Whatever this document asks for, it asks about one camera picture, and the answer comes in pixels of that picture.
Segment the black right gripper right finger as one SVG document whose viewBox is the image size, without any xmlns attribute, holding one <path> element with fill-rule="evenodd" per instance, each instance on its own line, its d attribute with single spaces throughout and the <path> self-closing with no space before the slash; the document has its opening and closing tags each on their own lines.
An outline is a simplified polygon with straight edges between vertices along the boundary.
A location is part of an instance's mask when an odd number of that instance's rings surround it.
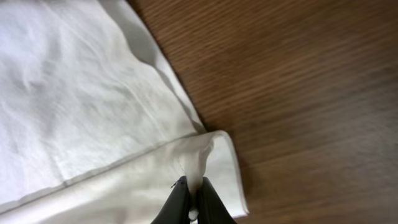
<svg viewBox="0 0 398 224">
<path fill-rule="evenodd" d="M 207 177 L 196 192 L 196 203 L 198 224 L 236 224 Z"/>
</svg>

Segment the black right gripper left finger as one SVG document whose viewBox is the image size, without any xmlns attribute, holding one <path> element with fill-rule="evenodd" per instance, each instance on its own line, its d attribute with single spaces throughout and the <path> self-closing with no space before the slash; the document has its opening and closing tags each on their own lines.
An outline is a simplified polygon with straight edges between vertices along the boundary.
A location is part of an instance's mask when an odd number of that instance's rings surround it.
<svg viewBox="0 0 398 224">
<path fill-rule="evenodd" d="M 189 210 L 190 193 L 187 178 L 181 176 L 174 184 L 171 194 L 151 224 L 190 224 Z"/>
</svg>

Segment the white t-shirt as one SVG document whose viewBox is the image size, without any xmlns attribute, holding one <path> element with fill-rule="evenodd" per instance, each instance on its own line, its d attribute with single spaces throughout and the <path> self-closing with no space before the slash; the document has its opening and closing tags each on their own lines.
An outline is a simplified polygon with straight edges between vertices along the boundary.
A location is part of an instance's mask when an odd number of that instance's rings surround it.
<svg viewBox="0 0 398 224">
<path fill-rule="evenodd" d="M 229 134 L 127 2 L 1 2 L 2 223 L 150 223 L 182 176 L 249 213 Z"/>
</svg>

